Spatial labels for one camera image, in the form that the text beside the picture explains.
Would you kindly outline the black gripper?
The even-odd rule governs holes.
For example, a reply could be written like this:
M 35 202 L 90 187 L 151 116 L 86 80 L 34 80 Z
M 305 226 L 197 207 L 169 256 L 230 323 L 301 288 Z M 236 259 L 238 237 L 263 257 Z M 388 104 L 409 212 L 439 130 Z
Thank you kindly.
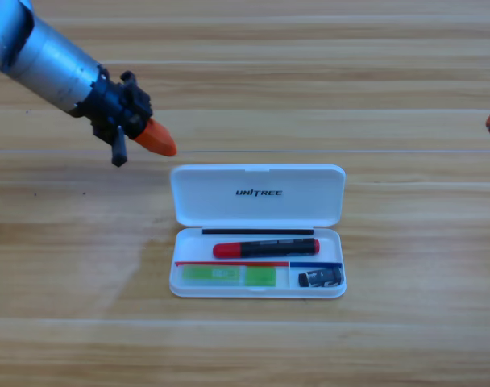
M 125 138 L 133 139 L 149 152 L 175 156 L 176 143 L 170 132 L 151 119 L 149 94 L 139 88 L 133 72 L 122 73 L 120 79 L 120 83 L 113 82 L 108 70 L 100 65 L 88 96 L 70 114 L 90 121 L 93 135 L 111 146 L 111 163 L 117 167 L 127 162 Z

